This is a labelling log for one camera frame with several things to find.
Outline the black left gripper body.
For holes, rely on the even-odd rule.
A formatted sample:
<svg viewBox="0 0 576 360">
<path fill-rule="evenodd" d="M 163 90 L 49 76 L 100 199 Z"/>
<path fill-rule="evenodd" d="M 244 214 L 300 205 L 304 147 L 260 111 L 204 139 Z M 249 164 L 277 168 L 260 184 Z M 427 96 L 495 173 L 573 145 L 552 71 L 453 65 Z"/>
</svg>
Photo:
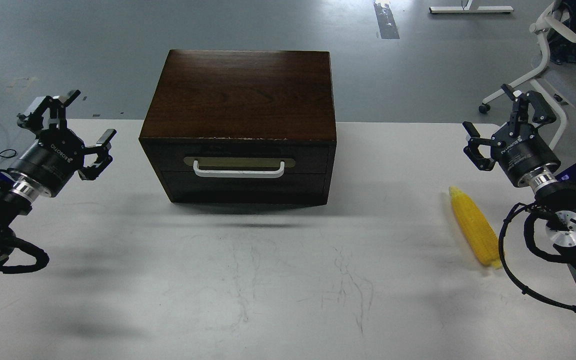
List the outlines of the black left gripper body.
<svg viewBox="0 0 576 360">
<path fill-rule="evenodd" d="M 55 198 L 83 167 L 84 143 L 70 130 L 46 129 L 7 169 L 14 177 L 31 178 Z"/>
</svg>

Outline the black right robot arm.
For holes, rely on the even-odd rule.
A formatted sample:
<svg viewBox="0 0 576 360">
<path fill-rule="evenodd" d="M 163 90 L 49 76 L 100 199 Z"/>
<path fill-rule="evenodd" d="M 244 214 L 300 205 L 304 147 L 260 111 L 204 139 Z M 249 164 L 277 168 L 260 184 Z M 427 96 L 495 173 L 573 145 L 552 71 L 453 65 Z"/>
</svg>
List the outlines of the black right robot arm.
<svg viewBox="0 0 576 360">
<path fill-rule="evenodd" d="M 538 132 L 553 123 L 556 114 L 540 92 L 522 92 L 509 84 L 503 84 L 501 90 L 512 101 L 512 110 L 509 120 L 491 137 L 482 137 L 470 121 L 462 123 L 468 134 L 463 152 L 477 170 L 491 171 L 499 166 L 512 186 L 528 187 L 534 194 L 534 202 L 517 203 L 503 219 L 497 248 L 504 250 L 506 230 L 525 212 L 526 248 L 546 262 L 576 270 L 576 164 L 557 173 L 562 162 Z M 503 254 L 500 264 L 525 296 L 576 313 L 576 305 L 553 300 L 521 282 Z"/>
</svg>

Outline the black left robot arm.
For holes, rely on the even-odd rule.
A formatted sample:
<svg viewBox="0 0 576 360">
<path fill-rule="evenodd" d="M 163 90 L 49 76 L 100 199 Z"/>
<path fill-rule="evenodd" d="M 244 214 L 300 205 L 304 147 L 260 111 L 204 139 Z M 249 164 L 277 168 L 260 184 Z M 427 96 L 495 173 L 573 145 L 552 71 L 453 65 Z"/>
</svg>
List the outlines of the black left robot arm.
<svg viewBox="0 0 576 360">
<path fill-rule="evenodd" d="M 93 181 L 112 162 L 111 139 L 106 130 L 93 146 L 67 126 L 67 107 L 80 95 L 39 96 L 17 116 L 17 125 L 35 135 L 32 145 L 9 168 L 0 169 L 0 272 L 26 274 L 46 268 L 45 250 L 16 236 L 10 224 L 32 210 L 40 196 L 55 198 L 74 174 Z"/>
</svg>

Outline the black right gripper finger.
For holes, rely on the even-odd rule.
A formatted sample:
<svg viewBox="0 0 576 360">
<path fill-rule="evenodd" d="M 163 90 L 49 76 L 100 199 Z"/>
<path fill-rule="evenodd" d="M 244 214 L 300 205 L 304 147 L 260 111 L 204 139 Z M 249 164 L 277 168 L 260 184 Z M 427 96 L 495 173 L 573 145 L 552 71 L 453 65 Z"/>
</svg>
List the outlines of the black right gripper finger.
<svg viewBox="0 0 576 360">
<path fill-rule="evenodd" d="M 519 133 L 521 126 L 530 121 L 538 125 L 550 125 L 556 121 L 555 112 L 540 92 L 516 91 L 509 84 L 502 84 L 501 89 L 513 102 L 508 121 L 509 133 Z"/>
<path fill-rule="evenodd" d="M 496 160 L 491 157 L 484 157 L 480 152 L 480 146 L 488 146 L 490 148 L 498 148 L 499 141 L 496 139 L 489 139 L 486 137 L 481 137 L 476 127 L 471 123 L 471 121 L 464 121 L 462 127 L 466 130 L 469 136 L 466 146 L 463 148 L 463 152 L 466 157 L 473 162 L 474 166 L 480 171 L 491 171 Z"/>
</svg>

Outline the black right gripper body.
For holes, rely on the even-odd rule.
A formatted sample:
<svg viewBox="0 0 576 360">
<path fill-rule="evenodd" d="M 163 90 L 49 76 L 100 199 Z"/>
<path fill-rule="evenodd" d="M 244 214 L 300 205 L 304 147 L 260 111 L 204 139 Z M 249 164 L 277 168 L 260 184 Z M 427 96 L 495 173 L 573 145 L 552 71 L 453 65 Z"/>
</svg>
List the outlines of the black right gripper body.
<svg viewBox="0 0 576 360">
<path fill-rule="evenodd" d="M 526 187 L 523 177 L 537 168 L 556 171 L 562 162 L 539 135 L 533 124 L 521 124 L 517 136 L 510 135 L 509 124 L 493 134 L 494 141 L 503 142 L 501 147 L 491 148 L 491 158 L 496 161 L 512 186 Z"/>
</svg>

